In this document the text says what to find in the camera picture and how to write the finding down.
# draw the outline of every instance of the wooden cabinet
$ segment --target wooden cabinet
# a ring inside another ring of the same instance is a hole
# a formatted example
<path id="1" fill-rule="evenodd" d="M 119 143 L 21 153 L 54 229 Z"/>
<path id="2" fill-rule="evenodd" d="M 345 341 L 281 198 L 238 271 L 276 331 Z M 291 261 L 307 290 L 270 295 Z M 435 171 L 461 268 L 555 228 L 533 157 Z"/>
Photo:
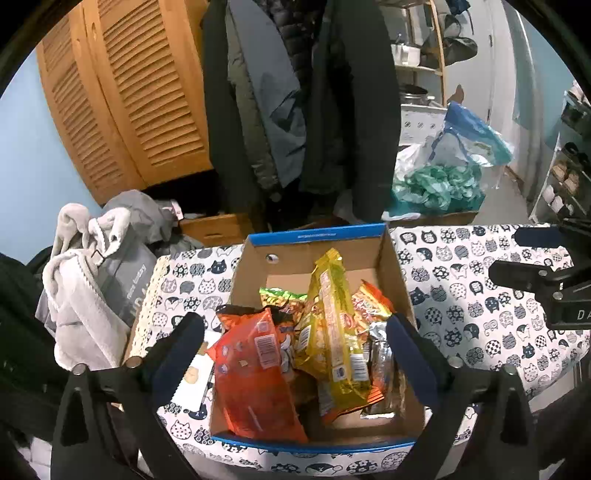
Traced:
<path id="1" fill-rule="evenodd" d="M 83 0 L 37 47 L 51 114 L 98 203 L 210 170 L 204 0 Z"/>
<path id="2" fill-rule="evenodd" d="M 206 247 L 241 244 L 254 233 L 252 223 L 244 213 L 181 220 L 179 225 L 185 235 L 196 238 Z"/>
<path id="3" fill-rule="evenodd" d="M 89 61 L 82 7 L 47 34 L 37 58 L 56 128 L 95 200 L 105 203 L 124 190 L 144 188 Z"/>

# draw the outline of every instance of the white wall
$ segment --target white wall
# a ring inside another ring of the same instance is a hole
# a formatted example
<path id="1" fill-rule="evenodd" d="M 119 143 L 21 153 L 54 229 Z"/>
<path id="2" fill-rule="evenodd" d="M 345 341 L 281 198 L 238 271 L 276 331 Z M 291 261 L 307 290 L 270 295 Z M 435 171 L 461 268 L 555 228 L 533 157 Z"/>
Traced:
<path id="1" fill-rule="evenodd" d="M 53 243 L 69 202 L 100 207 L 80 179 L 51 118 L 35 52 L 0 98 L 0 251 L 28 262 Z"/>

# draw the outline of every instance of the pot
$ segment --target pot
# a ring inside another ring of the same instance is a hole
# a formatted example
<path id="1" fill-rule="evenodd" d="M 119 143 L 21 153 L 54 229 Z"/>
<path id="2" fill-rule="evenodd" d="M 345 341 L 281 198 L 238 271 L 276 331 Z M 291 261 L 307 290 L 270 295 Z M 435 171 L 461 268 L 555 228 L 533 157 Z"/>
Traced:
<path id="1" fill-rule="evenodd" d="M 429 95 L 429 92 L 417 85 L 404 84 L 400 86 L 400 103 L 407 105 L 429 106 L 435 97 Z"/>

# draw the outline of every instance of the yellow snack package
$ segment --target yellow snack package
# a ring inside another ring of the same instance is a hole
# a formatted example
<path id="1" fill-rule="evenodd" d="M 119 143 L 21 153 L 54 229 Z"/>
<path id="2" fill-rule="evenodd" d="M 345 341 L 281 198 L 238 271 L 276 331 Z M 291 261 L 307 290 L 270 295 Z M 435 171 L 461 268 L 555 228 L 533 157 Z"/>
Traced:
<path id="1" fill-rule="evenodd" d="M 326 341 L 324 339 L 324 313 L 318 297 L 320 279 L 312 273 L 304 311 L 295 326 L 297 342 L 294 347 L 294 367 L 317 380 L 327 379 Z"/>
<path id="2" fill-rule="evenodd" d="M 331 248 L 316 261 L 312 278 L 320 283 L 327 372 L 335 408 L 342 411 L 365 405 L 371 382 L 355 328 L 349 283 L 336 249 Z"/>

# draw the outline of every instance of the gray bag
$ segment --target gray bag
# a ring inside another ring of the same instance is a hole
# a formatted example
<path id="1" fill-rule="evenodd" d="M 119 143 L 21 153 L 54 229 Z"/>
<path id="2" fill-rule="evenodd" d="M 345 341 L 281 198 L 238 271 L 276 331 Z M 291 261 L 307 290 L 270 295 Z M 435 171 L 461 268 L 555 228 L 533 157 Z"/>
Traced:
<path id="1" fill-rule="evenodd" d="M 96 282 L 105 302 L 129 327 L 144 301 L 155 266 L 156 256 L 130 225 L 119 249 L 99 267 Z"/>

